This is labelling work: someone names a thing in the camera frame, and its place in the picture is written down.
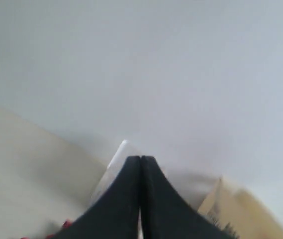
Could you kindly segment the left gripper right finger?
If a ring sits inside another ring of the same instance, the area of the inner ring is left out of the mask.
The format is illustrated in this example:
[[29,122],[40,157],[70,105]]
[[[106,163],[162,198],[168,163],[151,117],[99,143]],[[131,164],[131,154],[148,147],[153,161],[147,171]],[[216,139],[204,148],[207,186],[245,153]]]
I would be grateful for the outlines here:
[[178,194],[156,159],[142,156],[140,209],[145,239],[230,239]]

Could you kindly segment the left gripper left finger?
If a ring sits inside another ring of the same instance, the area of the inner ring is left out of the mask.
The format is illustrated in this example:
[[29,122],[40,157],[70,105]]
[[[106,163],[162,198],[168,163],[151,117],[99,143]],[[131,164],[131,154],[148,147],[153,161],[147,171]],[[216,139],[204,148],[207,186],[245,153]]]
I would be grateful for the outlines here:
[[130,156],[104,194],[54,239],[136,239],[139,220],[140,157]]

